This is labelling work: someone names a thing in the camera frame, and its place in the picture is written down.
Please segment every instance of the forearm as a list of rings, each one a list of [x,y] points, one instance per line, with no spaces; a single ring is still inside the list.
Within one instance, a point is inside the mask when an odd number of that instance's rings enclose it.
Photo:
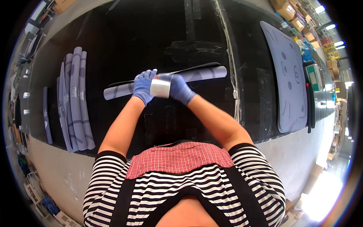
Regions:
[[[111,150],[126,157],[136,123],[144,108],[145,104],[140,98],[131,97],[107,131],[98,153]]]
[[[253,144],[248,132],[233,117],[200,95],[196,94],[191,99],[188,108],[226,150],[239,143]]]

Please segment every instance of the black table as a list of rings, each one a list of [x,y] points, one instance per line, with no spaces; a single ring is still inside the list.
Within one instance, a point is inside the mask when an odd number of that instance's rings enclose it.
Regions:
[[[276,75],[259,24],[263,20],[279,28],[282,20],[244,1],[219,0],[216,7],[209,0],[126,0],[109,10],[113,3],[78,17],[37,53],[29,83],[31,114],[27,124],[31,136],[47,141],[42,88],[48,86],[53,146],[65,149],[56,79],[63,58],[77,46],[88,52],[86,100],[96,144],[95,149],[80,154],[97,154],[109,126],[131,97],[105,100],[103,90],[109,84],[132,80],[146,69],[172,72],[208,62],[219,62],[228,72],[235,72],[232,75],[236,75],[237,82],[230,73],[225,78],[190,82],[195,92],[232,116],[238,113],[239,122],[256,143],[285,135],[277,130]],[[237,84],[236,97],[232,83]],[[219,145],[182,104],[154,98],[141,114],[127,156],[179,139]]]

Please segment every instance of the roll of packing tape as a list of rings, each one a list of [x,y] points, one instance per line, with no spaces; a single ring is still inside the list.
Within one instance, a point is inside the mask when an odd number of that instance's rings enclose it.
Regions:
[[[169,98],[170,81],[153,79],[150,86],[150,94],[160,98]]]

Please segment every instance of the floor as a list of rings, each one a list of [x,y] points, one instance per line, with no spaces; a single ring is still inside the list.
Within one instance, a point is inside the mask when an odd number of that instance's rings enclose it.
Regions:
[[[71,21],[107,2],[110,0],[77,0],[64,13],[54,17],[51,24],[44,27],[47,36],[41,47],[44,47]],[[275,16],[268,0],[248,2],[270,12],[272,17]],[[298,198],[318,157],[326,157],[334,136],[333,123],[334,114],[331,114],[318,121],[310,134],[305,128],[257,144],[279,174],[289,200],[294,201]],[[29,137],[28,159],[37,169],[43,189],[54,199],[58,207],[78,223],[83,223],[83,197],[89,183],[94,158],[68,153]]]

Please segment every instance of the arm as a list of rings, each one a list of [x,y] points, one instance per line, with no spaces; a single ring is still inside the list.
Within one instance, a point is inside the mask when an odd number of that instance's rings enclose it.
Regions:
[[[170,96],[187,106],[226,150],[239,143],[253,144],[248,132],[233,117],[195,94],[181,75],[159,75],[158,78],[171,82]]]
[[[150,95],[150,85],[156,72],[156,69],[147,70],[135,77],[134,93],[107,131],[98,153],[111,150],[126,158],[136,123],[145,106],[153,98]]]
[[[228,151],[240,143],[253,144],[248,132],[228,113],[196,94],[187,107]]]
[[[139,97],[131,97],[107,131],[98,153],[111,150],[126,157],[136,123],[144,108],[145,105]]]

